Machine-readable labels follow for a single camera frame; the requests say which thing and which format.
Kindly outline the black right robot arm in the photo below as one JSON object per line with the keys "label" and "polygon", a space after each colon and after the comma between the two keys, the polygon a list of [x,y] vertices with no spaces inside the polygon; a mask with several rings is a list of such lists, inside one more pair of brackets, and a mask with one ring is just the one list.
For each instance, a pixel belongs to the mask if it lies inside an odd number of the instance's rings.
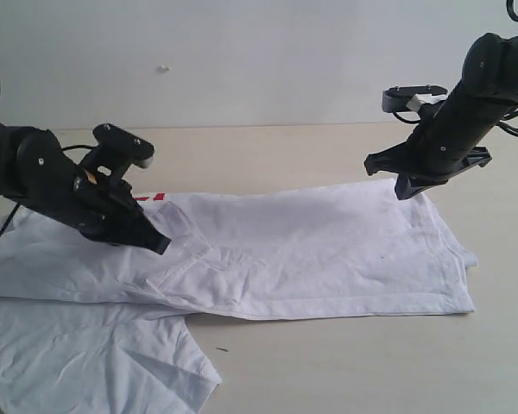
{"label": "black right robot arm", "polygon": [[396,174],[398,199],[486,166],[491,155],[480,141],[518,113],[518,36],[505,40],[485,34],[471,46],[452,91],[431,85],[389,88],[382,94],[382,109],[419,117],[403,143],[370,154],[364,162],[368,175]]}

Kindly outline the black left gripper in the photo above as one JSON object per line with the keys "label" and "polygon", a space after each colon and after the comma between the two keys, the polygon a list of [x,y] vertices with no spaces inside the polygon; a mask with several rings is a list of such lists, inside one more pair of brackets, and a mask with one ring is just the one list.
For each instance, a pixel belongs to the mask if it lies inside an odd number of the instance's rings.
{"label": "black left gripper", "polygon": [[85,238],[164,254],[171,239],[162,234],[121,181],[81,168],[55,173],[34,188],[34,211],[76,229]]}

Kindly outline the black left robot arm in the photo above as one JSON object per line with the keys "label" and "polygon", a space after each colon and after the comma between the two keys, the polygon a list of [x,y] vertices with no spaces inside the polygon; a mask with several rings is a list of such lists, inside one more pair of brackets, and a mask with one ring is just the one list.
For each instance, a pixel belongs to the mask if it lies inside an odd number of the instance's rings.
{"label": "black left robot arm", "polygon": [[154,146],[110,123],[98,125],[79,163],[50,130],[0,123],[0,196],[94,242],[163,254],[167,236],[146,218],[123,176],[151,164]]}

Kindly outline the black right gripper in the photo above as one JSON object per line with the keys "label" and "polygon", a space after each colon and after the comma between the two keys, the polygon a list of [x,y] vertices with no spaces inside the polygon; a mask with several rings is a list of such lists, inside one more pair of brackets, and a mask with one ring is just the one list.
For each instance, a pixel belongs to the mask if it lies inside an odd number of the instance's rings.
{"label": "black right gripper", "polygon": [[458,84],[405,142],[368,155],[364,166],[369,175],[399,173],[395,195],[399,200],[414,198],[443,185],[440,179],[450,175],[494,126],[495,104],[469,95]]}

